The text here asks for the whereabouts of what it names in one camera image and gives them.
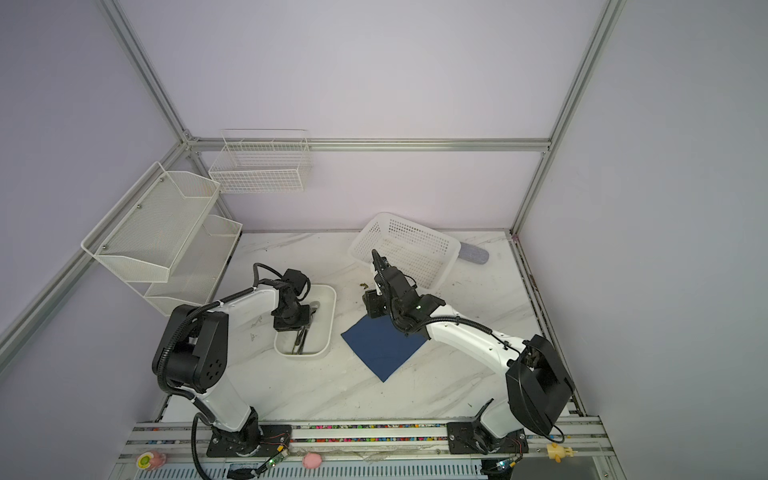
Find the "white rectangular plastic tray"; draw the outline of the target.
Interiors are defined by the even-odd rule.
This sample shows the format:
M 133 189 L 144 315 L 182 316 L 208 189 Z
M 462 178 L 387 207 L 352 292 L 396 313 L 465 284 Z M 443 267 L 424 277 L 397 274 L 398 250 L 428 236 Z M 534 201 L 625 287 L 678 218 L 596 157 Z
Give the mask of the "white rectangular plastic tray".
M 337 292 L 332 286 L 313 286 L 303 301 L 313 310 L 303 354 L 291 353 L 297 335 L 293 331 L 276 334 L 273 346 L 277 354 L 289 360 L 315 360 L 325 356 L 330 349 L 336 301 Z

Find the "blue paper napkin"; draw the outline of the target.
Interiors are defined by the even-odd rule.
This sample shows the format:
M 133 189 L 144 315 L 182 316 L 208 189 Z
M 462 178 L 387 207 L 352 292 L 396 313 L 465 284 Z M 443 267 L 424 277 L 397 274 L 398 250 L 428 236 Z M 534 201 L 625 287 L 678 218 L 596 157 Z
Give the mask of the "blue paper napkin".
M 399 331 L 389 315 L 366 315 L 341 337 L 381 382 L 386 382 L 427 342 L 422 334 Z

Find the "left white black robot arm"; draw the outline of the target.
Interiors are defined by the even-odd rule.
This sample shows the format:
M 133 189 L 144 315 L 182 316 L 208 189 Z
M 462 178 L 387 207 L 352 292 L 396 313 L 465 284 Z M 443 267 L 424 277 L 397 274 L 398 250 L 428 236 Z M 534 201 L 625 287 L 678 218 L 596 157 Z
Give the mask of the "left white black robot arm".
M 188 400 L 195 420 L 211 429 L 206 456 L 272 457 L 288 451 L 292 428 L 262 426 L 227 376 L 230 333 L 237 320 L 262 315 L 278 331 L 307 326 L 312 308 L 304 302 L 311 281 L 288 269 L 275 279 L 254 277 L 252 286 L 203 306 L 182 304 L 168 320 L 152 361 L 160 389 Z

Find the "silver spoon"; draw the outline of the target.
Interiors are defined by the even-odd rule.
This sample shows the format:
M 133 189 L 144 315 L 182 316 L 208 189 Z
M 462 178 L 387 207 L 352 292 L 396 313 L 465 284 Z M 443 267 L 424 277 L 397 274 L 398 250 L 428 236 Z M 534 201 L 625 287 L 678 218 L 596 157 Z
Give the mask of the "silver spoon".
M 306 336 L 308 333 L 308 327 L 304 326 L 300 330 L 297 331 L 296 339 L 294 341 L 292 351 L 291 353 L 293 355 L 302 355 L 304 350 L 304 345 L 306 342 Z

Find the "silver table knife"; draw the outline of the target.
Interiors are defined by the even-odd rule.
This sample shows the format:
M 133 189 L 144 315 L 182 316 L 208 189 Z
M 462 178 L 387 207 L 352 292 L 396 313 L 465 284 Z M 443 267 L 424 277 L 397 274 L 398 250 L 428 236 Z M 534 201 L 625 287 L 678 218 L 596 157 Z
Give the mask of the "silver table knife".
M 311 328 L 311 325 L 307 324 L 307 325 L 303 326 L 302 329 L 298 332 L 297 338 L 296 338 L 296 341 L 295 341 L 295 345 L 294 345 L 294 347 L 295 347 L 294 353 L 295 354 L 297 354 L 297 355 L 302 355 L 303 354 L 304 348 L 305 348 L 305 344 L 306 344 L 306 338 L 307 338 L 307 335 L 309 333 L 310 328 Z

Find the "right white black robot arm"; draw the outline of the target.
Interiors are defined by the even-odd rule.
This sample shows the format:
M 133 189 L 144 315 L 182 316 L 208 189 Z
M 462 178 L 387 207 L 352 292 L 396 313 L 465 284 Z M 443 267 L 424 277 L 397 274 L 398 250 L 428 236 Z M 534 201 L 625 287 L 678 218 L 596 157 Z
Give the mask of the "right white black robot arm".
M 575 391 L 572 377 L 553 344 L 541 335 L 523 339 L 472 320 L 432 294 L 372 250 L 375 287 L 364 293 L 367 313 L 387 316 L 404 336 L 418 335 L 451 346 L 499 375 L 507 399 L 488 400 L 468 421 L 447 424 L 453 454 L 528 452 L 527 434 L 554 445 L 566 435 L 557 421 Z

